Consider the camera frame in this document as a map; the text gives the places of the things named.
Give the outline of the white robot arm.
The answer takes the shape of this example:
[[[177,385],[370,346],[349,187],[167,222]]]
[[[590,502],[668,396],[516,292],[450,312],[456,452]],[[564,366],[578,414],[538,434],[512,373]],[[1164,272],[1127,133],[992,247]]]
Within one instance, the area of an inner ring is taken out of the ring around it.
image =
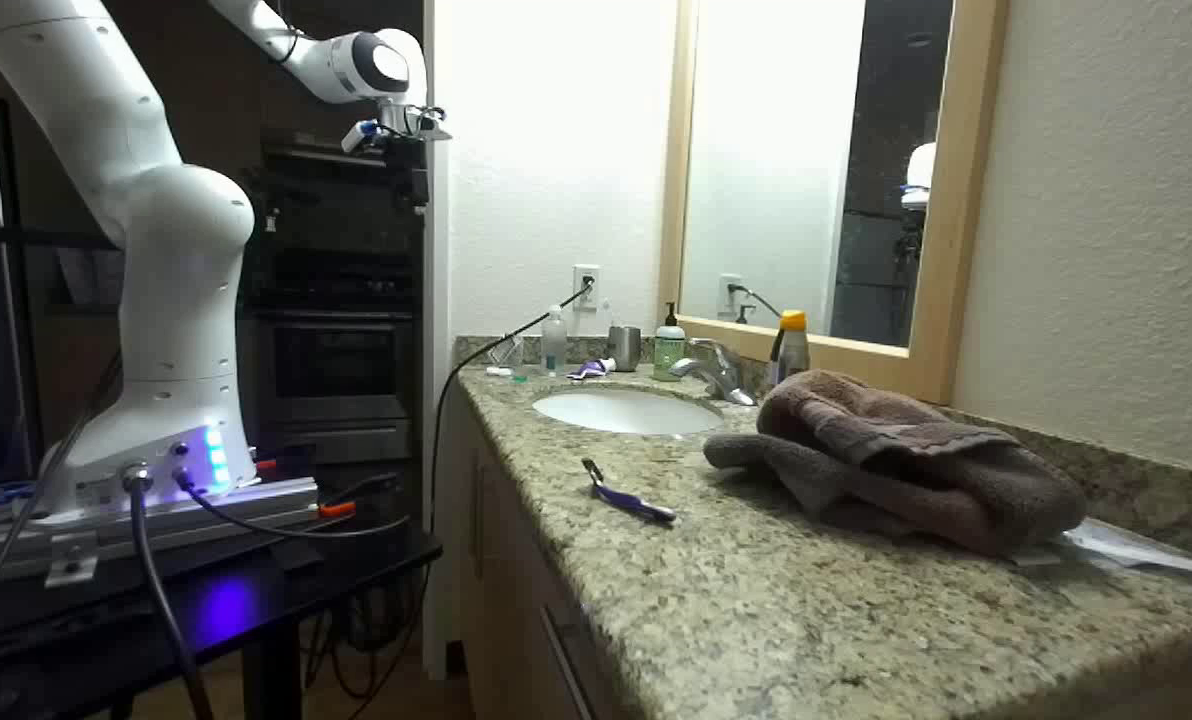
[[[121,396],[43,473],[50,509],[121,509],[121,473],[205,441],[205,479],[255,485],[237,381],[237,292],[255,214],[189,165],[165,100],[105,0],[0,0],[0,77],[125,254]]]

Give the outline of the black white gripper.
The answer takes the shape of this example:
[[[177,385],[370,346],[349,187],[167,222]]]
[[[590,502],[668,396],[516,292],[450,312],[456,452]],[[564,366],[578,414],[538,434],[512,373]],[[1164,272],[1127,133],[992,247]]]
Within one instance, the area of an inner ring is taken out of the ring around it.
[[[384,103],[375,115],[355,121],[339,147],[364,153],[384,142],[450,142],[445,112],[437,103]]]

